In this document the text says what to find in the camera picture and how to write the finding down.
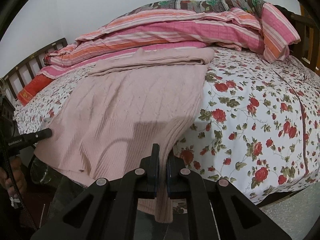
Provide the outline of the pink knit sweater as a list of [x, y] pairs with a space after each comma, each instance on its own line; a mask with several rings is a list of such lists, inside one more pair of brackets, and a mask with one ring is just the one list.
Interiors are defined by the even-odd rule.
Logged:
[[211, 47], [137, 50], [100, 60], [49, 124], [35, 155], [62, 174], [53, 218], [99, 178], [116, 180], [160, 147], [160, 179], [172, 147], [193, 124], [203, 100]]

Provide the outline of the dark wooden headboard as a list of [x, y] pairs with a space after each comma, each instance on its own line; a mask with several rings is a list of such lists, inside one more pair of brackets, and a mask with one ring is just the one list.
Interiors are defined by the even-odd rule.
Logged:
[[54, 52], [67, 46], [65, 37], [58, 39], [43, 48], [32, 53], [19, 64], [12, 68], [7, 74], [1, 77], [1, 91], [9, 100], [14, 103], [17, 94], [22, 88], [31, 82], [36, 74], [44, 67], [44, 57], [46, 54]]

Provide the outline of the red pillow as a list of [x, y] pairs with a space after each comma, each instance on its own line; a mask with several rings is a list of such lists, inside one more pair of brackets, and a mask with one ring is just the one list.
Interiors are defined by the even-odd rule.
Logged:
[[53, 79], [43, 74], [37, 75], [18, 93], [17, 99], [23, 106], [26, 106], [38, 92], [47, 87], [51, 82], [53, 82]]

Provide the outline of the floral bed sheet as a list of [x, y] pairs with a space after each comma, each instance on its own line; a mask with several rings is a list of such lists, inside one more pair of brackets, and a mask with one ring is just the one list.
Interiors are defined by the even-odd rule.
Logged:
[[319, 181], [319, 77], [295, 57], [267, 63], [216, 48], [203, 102], [174, 153], [252, 202]]

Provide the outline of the pink striped quilt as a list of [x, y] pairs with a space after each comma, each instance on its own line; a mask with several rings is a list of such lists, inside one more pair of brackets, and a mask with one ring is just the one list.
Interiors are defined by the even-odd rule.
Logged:
[[298, 42], [290, 21], [264, 0], [168, 0], [138, 7], [48, 53], [40, 74], [57, 79], [97, 56], [171, 43], [246, 48], [271, 63], [286, 59]]

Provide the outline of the black garment on footboard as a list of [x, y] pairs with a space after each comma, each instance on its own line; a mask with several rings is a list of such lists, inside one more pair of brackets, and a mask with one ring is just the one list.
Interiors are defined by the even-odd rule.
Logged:
[[293, 12], [288, 11], [285, 7], [281, 7], [279, 5], [274, 5], [287, 19], [291, 19], [291, 15]]

